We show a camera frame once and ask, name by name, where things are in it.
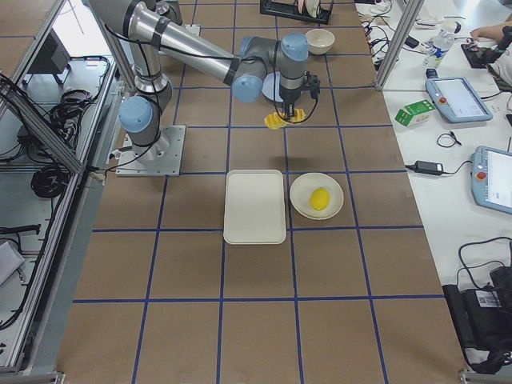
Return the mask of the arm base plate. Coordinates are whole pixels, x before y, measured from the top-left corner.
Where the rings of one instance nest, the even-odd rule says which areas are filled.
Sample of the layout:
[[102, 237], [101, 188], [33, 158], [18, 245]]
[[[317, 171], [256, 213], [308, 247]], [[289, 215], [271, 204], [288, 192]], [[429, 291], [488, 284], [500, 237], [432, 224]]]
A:
[[184, 27], [194, 35], [199, 36], [201, 32], [201, 26], [198, 24], [184, 25]]
[[160, 139], [140, 158], [146, 148], [134, 146], [131, 137], [125, 134], [124, 146], [130, 146], [116, 157], [119, 167], [114, 171], [119, 177], [179, 176], [185, 126], [161, 126]]

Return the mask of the person forearm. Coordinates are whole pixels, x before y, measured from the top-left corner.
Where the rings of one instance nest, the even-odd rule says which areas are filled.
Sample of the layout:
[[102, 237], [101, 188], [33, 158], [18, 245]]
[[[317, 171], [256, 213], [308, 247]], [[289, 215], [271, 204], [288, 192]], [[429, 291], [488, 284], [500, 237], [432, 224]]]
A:
[[492, 26], [481, 26], [470, 32], [470, 36], [473, 40], [479, 40], [480, 38], [487, 38], [489, 40], [499, 41], [503, 38], [503, 29], [506, 26], [511, 26], [511, 21], [503, 22]]

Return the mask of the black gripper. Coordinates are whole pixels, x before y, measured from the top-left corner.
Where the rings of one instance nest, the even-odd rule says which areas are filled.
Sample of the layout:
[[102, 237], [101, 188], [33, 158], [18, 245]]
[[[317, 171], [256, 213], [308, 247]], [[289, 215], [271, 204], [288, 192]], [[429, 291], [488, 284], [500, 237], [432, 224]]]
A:
[[288, 78], [281, 75], [279, 80], [279, 95], [282, 99], [282, 118], [289, 122], [296, 118], [295, 103], [303, 91], [309, 91], [313, 100], [318, 100], [320, 94], [320, 80], [317, 75], [307, 71], [299, 78]]

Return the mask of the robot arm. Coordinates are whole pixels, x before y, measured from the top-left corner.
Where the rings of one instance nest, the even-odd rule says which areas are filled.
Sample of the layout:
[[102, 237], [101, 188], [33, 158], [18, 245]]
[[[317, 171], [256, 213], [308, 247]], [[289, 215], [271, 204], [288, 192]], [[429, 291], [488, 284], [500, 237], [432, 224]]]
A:
[[[307, 48], [294, 48], [293, 37], [278, 29], [254, 30], [246, 40], [237, 28], [240, 5], [185, 5], [203, 14], [208, 27], [200, 34], [160, 15], [154, 1], [92, 1], [90, 10], [109, 38], [130, 60], [137, 96], [152, 108], [152, 123], [160, 130], [184, 126], [180, 154], [183, 177], [217, 177], [233, 168], [293, 169], [291, 150], [298, 136], [315, 127], [330, 127], [330, 96], [307, 67]], [[285, 75], [286, 94], [304, 110], [296, 123], [271, 130], [268, 115], [280, 106], [267, 98], [268, 74]]]

